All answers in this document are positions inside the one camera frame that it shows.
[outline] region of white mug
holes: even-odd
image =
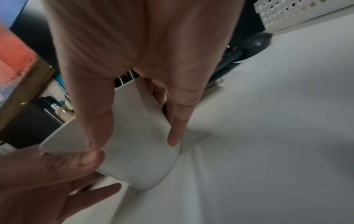
[[[171,126],[142,78],[116,89],[112,111],[114,133],[104,147],[105,160],[98,171],[138,190],[152,188],[179,155],[180,144],[173,148],[167,144]],[[85,140],[74,119],[53,132],[40,149],[51,154],[84,152]]]

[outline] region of white perforated panel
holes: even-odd
[[[254,4],[267,32],[275,32],[354,5],[354,0],[259,0]]]

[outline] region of black mouse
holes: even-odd
[[[236,61],[245,60],[266,49],[272,41],[272,36],[273,34],[271,33],[262,32],[244,40],[237,46],[237,50],[242,51],[242,56]]]

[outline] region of hand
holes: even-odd
[[[231,38],[244,0],[43,0],[89,150],[113,132],[114,78],[129,69],[167,91],[176,145]]]
[[[0,156],[0,224],[54,224],[121,189],[113,184],[70,195],[104,176],[102,151],[63,156],[36,148]]]

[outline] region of desk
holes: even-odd
[[[354,14],[275,36],[225,79],[160,184],[65,223],[354,223]]]

